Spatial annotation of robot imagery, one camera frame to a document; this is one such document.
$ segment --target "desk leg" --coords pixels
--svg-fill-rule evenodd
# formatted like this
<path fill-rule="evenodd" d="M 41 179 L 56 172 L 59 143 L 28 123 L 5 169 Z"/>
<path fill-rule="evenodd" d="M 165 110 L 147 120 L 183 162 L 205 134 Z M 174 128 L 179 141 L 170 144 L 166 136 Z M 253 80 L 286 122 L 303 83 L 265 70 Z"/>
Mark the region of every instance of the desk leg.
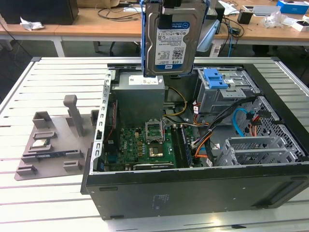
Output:
<path fill-rule="evenodd" d="M 98 49 L 98 44 L 99 42 L 98 41 L 93 41 L 93 46 L 95 48 L 95 52 L 99 52 L 100 50 Z"/>
<path fill-rule="evenodd" d="M 62 42 L 61 37 L 55 37 L 53 39 L 53 42 L 54 42 L 58 57 L 65 57 L 62 43 L 61 43 Z"/>
<path fill-rule="evenodd" d="M 6 50 L 8 50 L 8 51 L 13 50 L 11 43 L 10 43 L 10 40 L 0 40 L 0 44 L 1 44 L 2 47 L 5 47 Z"/>
<path fill-rule="evenodd" d="M 211 53 L 210 57 L 218 57 L 220 49 L 221 49 L 222 42 L 221 41 L 213 41 L 212 47 L 211 47 Z"/>

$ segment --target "label sticker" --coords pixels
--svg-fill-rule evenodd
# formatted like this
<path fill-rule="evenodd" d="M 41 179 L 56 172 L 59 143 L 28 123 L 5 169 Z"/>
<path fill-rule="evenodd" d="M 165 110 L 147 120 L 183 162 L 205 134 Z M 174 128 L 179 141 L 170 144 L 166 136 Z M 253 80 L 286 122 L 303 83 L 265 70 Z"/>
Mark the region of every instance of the label sticker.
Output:
<path fill-rule="evenodd" d="M 50 155 L 39 155 L 39 156 L 36 156 L 37 158 L 49 158 Z"/>
<path fill-rule="evenodd" d="M 154 210 L 164 209 L 166 208 L 168 202 L 169 194 L 154 195 L 151 208 Z"/>
<path fill-rule="evenodd" d="M 220 144 L 214 144 L 214 147 L 212 148 L 213 150 L 220 149 Z"/>
<path fill-rule="evenodd" d="M 155 65 L 159 69 L 176 69 L 183 64 L 186 50 L 183 38 L 189 29 L 189 22 L 173 22 L 171 29 L 157 29 Z"/>
<path fill-rule="evenodd" d="M 143 75 L 129 76 L 129 85 L 158 85 L 157 77 L 144 77 Z"/>
<path fill-rule="evenodd" d="M 225 79 L 224 82 L 225 82 L 225 83 L 234 83 L 234 81 L 233 81 L 232 79 L 229 79 L 229 80 L 226 80 L 226 79 Z"/>
<path fill-rule="evenodd" d="M 209 158 L 206 159 L 206 163 L 208 166 L 212 167 L 212 162 Z"/>
<path fill-rule="evenodd" d="M 196 112 L 195 114 L 198 114 L 198 106 L 193 106 L 193 111 L 194 113 Z"/>

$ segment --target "green motherboard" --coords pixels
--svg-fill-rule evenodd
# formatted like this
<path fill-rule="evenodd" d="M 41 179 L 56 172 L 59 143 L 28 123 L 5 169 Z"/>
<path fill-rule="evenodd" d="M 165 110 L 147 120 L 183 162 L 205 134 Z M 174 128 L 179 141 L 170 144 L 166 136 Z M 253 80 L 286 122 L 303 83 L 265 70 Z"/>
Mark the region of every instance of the green motherboard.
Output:
<path fill-rule="evenodd" d="M 130 171 L 135 164 L 169 164 L 177 168 L 177 154 L 175 143 L 172 140 L 172 128 L 163 128 L 164 141 L 159 143 L 152 141 L 147 143 L 146 128 L 121 128 L 120 129 L 120 152 L 107 155 L 109 171 Z M 193 140 L 193 132 L 186 127 L 185 139 L 190 143 Z M 149 127 L 148 136 L 159 136 L 160 128 Z"/>

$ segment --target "blue box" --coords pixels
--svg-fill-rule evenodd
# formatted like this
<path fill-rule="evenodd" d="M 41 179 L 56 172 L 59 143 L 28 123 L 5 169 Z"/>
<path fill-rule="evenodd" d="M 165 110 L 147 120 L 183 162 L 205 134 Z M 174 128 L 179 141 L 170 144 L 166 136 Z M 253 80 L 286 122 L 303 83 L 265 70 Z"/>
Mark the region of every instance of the blue box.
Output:
<path fill-rule="evenodd" d="M 281 13 L 283 14 L 301 14 L 304 15 L 309 6 L 302 1 L 294 1 L 288 3 L 287 1 L 278 1 L 277 6 L 281 6 Z"/>

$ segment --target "wooden desk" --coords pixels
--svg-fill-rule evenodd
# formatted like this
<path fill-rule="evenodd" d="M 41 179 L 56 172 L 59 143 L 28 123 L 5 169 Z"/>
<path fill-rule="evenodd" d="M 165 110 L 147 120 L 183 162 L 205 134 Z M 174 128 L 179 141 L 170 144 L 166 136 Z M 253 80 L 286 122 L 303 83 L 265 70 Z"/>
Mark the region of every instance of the wooden desk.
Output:
<path fill-rule="evenodd" d="M 236 0 L 238 3 L 237 9 L 242 8 L 244 5 L 269 5 L 275 6 L 277 1 L 268 0 L 252 0 L 252 3 L 246 0 Z M 301 19 L 303 16 L 300 14 L 287 14 L 288 17 Z M 228 18 L 237 22 L 237 17 L 230 15 Z M 265 28 L 261 20 L 263 17 L 252 16 L 250 24 L 242 26 L 245 29 L 244 35 L 238 40 L 238 44 L 265 44 L 265 45 L 309 45 L 309 33 L 299 32 L 292 27 L 283 25 L 277 28 Z M 237 24 L 231 22 L 231 26 L 238 27 Z M 227 38 L 227 27 L 222 24 L 220 27 L 220 32 L 215 35 L 213 41 L 214 46 L 212 51 L 220 50 L 221 45 L 225 42 Z"/>
<path fill-rule="evenodd" d="M 237 9 L 243 5 L 276 5 L 276 1 L 268 0 L 236 0 Z M 120 17 L 130 15 L 132 12 L 110 13 L 109 17 Z M 293 18 L 301 19 L 302 15 L 291 14 Z M 42 30 L 27 31 L 19 25 L 8 25 L 8 31 L 18 40 L 51 40 L 54 42 L 58 56 L 63 57 L 64 51 L 62 41 L 119 41 L 119 42 L 140 42 L 141 21 L 140 16 L 133 16 L 136 21 L 114 22 L 100 18 L 94 8 L 84 8 L 79 10 L 78 17 L 73 25 L 45 25 Z M 229 16 L 236 21 L 238 16 Z M 260 22 L 262 17 L 253 16 L 245 28 L 244 35 L 238 40 L 238 44 L 267 44 L 267 45 L 309 45 L 309 33 L 299 32 L 294 28 L 283 26 L 283 28 L 266 29 Z M 222 25 L 218 35 L 215 35 L 211 49 L 211 56 L 217 56 L 221 45 L 227 38 L 227 28 Z M 0 40 L 11 39 L 3 28 L 0 27 Z"/>
<path fill-rule="evenodd" d="M 110 13 L 108 17 L 122 17 L 134 12 Z M 94 8 L 79 10 L 73 25 L 60 25 L 55 30 L 55 35 L 61 36 L 107 36 L 107 37 L 141 37 L 141 20 L 139 15 L 132 16 L 136 21 L 115 22 L 98 16 Z"/>

